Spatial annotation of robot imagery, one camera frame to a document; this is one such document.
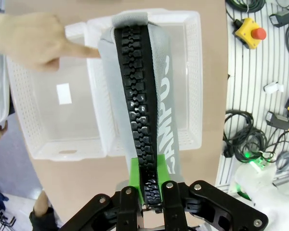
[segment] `gray floor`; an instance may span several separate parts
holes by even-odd
[[[42,189],[28,157],[15,115],[0,140],[0,192],[36,199]]]

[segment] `cardboard surface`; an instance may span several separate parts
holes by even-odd
[[[203,138],[198,150],[181,153],[185,182],[206,180],[215,184],[222,148],[227,93],[227,27],[224,0],[13,0],[7,13],[50,12],[65,25],[108,16],[125,10],[165,8],[198,11],[203,44]],[[87,159],[79,162],[32,160],[51,203],[63,222],[70,219],[93,196],[115,192],[116,185],[128,179],[124,157]],[[195,219],[188,216],[188,221]],[[163,216],[145,214],[147,227],[163,224]]]

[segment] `brown table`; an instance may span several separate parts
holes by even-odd
[[[198,11],[203,44],[203,138],[200,149],[181,153],[181,164],[187,183],[202,179],[215,184],[227,93],[228,46],[224,0],[12,0],[6,3],[7,13],[51,12],[57,14],[65,25],[141,8]],[[112,195],[116,184],[128,179],[124,157],[79,162],[32,159],[32,163],[63,222],[96,194]],[[147,227],[162,225],[162,215],[154,216],[149,212],[145,216],[145,224]]]

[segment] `gray fabric pouch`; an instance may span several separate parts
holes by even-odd
[[[153,68],[158,99],[158,154],[165,154],[168,171],[181,174],[178,132],[173,98],[172,59],[170,38],[163,28],[148,21],[147,13],[119,14],[112,19],[113,27],[103,33],[98,49],[103,60],[111,104],[118,125],[121,142],[126,152],[128,168],[136,158],[128,108],[118,61],[114,29],[124,26],[147,25],[152,49]]]

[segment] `perforated basket side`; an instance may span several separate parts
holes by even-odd
[[[185,21],[188,61],[188,91],[189,91],[189,131],[195,137],[194,148],[200,148],[202,143],[202,42],[200,15],[195,12],[193,17]]]
[[[7,58],[7,66],[14,100],[13,103],[17,111],[19,123],[29,152],[35,158],[38,150],[46,140],[34,99],[30,73],[9,58]]]
[[[110,17],[105,17],[101,21],[93,22],[93,24],[88,23],[88,34],[85,34],[85,44],[97,48],[97,42],[105,27],[107,28],[107,24],[111,25]],[[111,151],[112,145],[114,145],[116,131],[103,62],[101,59],[87,59],[87,64],[102,147],[104,152],[108,153]]]

